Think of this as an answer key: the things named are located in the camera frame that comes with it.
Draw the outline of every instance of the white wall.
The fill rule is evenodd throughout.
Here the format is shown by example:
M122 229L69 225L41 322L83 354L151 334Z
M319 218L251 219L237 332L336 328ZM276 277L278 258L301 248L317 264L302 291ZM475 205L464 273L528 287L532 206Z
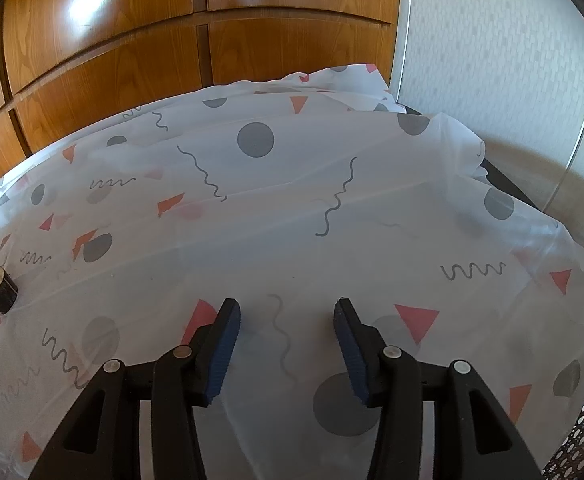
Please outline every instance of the white wall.
M570 0L401 0L397 52L399 102L465 123L539 208L562 196L584 131L584 19Z

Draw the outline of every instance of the squiggly gray line pattern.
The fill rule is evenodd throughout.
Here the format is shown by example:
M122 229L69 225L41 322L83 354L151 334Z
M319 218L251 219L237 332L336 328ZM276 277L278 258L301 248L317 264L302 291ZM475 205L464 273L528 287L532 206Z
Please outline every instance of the squiggly gray line pattern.
M298 384L298 379L285 366L285 358L287 357L287 354L289 354L289 351L292 348L292 339L285 330L283 330L280 326L277 325L278 316L281 314L281 312L283 312L283 300L278 294L268 294L267 297L274 298L275 300L278 301L277 313L272 318L272 326L274 327L274 330L276 330L285 338L285 350L283 350L283 353L281 354L281 357L279 358L278 362L280 364L281 370L283 370L283 373L287 375L287 377L290 378L294 382L294 384Z
M21 262L24 260L26 264L28 264L29 262L33 262L34 264L44 263L42 254L30 253L29 251L27 251L27 253L26 253L22 249L20 251L23 253L23 257L20 259ZM45 259L45 261L51 260L51 259L52 259L52 257L48 256Z
M115 182L111 178L108 178L105 182L103 182L102 180L92 180L92 183L91 183L91 186L89 186L89 189L94 189L96 186L98 186L99 189L103 189L103 186L114 187L116 184L120 184L121 186L125 186L126 184L129 184L133 180L136 180L135 176L131 177L131 179L126 181L126 182L123 182L122 178L119 178Z
M479 267L474 262L471 262L470 263L470 266L469 266L470 269L469 269L469 274L468 274L468 273L466 273L465 269L463 267L461 267L459 264L454 264L452 266L452 276L451 277L446 272L446 268L444 266L441 266L441 270L443 271L443 274L445 274L446 278L448 280L450 280L450 282L456 278L456 269L460 270L463 273L463 275L468 280L471 280L472 279L472 276L473 276L473 274L472 274L472 266L476 267L476 270L479 272L479 274L482 274L483 276L487 276L488 269L492 269L494 272L496 272L500 276L501 274L503 274L503 267L507 267L507 265L504 264L503 262L499 262L499 270L497 270L494 267L492 267L491 264L487 264L485 266L485 272L484 272L484 271L481 270L481 267Z
M12 398L16 398L20 395L20 385L22 384L23 387L29 384L29 375L30 372L34 375L34 377L38 377L38 374L41 372L41 367L38 367L37 371L34 371L32 367L27 367L27 375L25 376L25 380L22 380L20 377L16 380L16 389L12 387L11 384L8 384L8 393L12 396ZM3 398L3 402L7 404L9 402L9 397L6 394L0 394Z
M165 131L169 132L169 128L165 124L159 124L163 120L163 114L161 112L152 112L152 115L159 116L159 118L156 119L156 122L154 123L154 124L156 124L156 127L157 128L165 128Z
M134 110L136 110L137 112L140 112L141 108L142 108L142 105L139 107L136 107L136 108L132 108L128 114L123 112L123 117L125 119L132 119L134 117Z
M212 186L214 188L214 196L216 198L221 198L221 196L218 194L218 189L219 187L216 186L216 184L212 184L211 182L207 181L207 178L210 176L209 173L207 173L203 168L201 168L198 165L198 161L197 158L194 156L193 153L189 153L189 152L184 152L183 150L181 150L181 147L179 145L176 145L177 150L179 150L179 152L181 152L183 155L189 155L190 157L192 157L194 159L194 165L195 167L197 167L197 170L200 171L201 173L205 174L205 178L203 179L203 182L206 183L208 186ZM227 195L225 195L222 199L221 202L225 202L227 200Z
M330 207L326 212L325 212L325 232L324 233L314 233L316 236L327 236L329 233L329 220L328 220L328 214L330 211L336 211L337 209L341 208L341 199L339 198L340 194L343 194L347 191L347 189L345 189L345 186L347 186L347 184L349 184L350 182L352 182L352 180L354 180L354 168L352 167L352 164L354 163L354 161L357 159L357 157L353 156L352 160L349 162L349 179L347 179L345 182L343 182L343 191L339 191L337 193L334 194L334 198L337 200L337 205L336 207Z
M45 341L46 335L47 335L47 329L45 329L45 333L43 334L43 340L41 342L42 342L43 346L47 346L49 344L49 342L52 341L52 352L51 352L52 360L56 361L60 357L60 354L65 354L62 358L62 363L60 364L62 371L63 371L63 373L69 374L72 370L74 370L76 372L76 378L74 379L74 387L77 390L82 390L85 386L88 385L89 380L86 381L84 384L81 384L80 386L77 384L78 376L80 375L80 370L78 370L78 367L75 365L72 365L69 368L65 368L65 365L67 364L67 350L65 348L61 348L58 351L58 353L56 355L54 355L54 350L56 350L56 337L51 335L50 338L47 341Z

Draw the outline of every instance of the small wooden log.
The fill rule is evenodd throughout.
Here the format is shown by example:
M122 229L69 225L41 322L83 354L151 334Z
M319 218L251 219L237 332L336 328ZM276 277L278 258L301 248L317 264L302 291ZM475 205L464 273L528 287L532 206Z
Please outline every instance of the small wooden log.
M18 287L9 274L0 267L0 313L6 314L12 308L18 295Z

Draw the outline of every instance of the gray circle pattern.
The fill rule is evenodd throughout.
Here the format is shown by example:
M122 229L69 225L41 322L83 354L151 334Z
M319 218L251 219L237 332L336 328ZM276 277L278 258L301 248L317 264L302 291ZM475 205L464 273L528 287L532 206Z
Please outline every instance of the gray circle pattern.
M208 99L207 101L203 101L203 104L208 108L218 108L219 106L223 106L227 101L227 97L219 97L216 99Z
M239 131L237 142L245 155L261 158L272 151L274 133L267 124L248 123Z
M421 135L429 126L429 117L425 115L397 114L399 126L408 135Z
M32 204L39 205L45 194L45 184L39 184L32 192Z
M109 248L112 246L112 235L110 233L105 233L104 235L97 236L93 240L85 243L83 245L83 259L86 264L91 264L97 259L107 253Z
M92 364L100 366L114 356L119 342L120 333L114 320L105 316L95 317L83 332L83 355Z
M122 135L115 135L114 137L110 137L110 139L107 141L107 145L114 146L115 144L123 144L124 142L127 142L126 137L123 137Z
M514 213L514 200L500 189L490 187L483 199L483 205L490 215L497 220L507 220Z
M323 381L314 394L313 410L321 427L339 436L357 436L376 426L380 408L367 408L355 396L346 373Z
M581 365L575 359L559 372L552 385L552 392L557 397L571 397L581 381Z

